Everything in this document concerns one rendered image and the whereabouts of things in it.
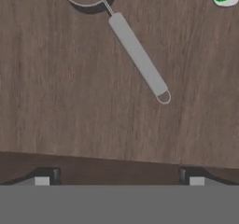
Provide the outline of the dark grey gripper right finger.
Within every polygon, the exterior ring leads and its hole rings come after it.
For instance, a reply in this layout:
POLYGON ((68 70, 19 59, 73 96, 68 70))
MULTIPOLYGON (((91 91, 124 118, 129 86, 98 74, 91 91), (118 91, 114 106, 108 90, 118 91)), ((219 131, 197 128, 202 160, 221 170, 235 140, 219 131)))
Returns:
POLYGON ((194 169, 183 167, 179 171, 179 179, 180 183, 186 186, 239 186, 239 182, 212 175, 205 169, 201 168, 194 169))

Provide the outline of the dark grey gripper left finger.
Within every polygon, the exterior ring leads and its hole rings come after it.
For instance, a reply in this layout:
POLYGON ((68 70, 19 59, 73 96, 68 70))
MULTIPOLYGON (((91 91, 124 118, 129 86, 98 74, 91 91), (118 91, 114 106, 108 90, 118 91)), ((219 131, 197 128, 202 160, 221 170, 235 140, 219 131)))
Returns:
POLYGON ((29 174, 1 183, 1 186, 54 186, 61 184, 61 169, 58 167, 38 167, 29 174))

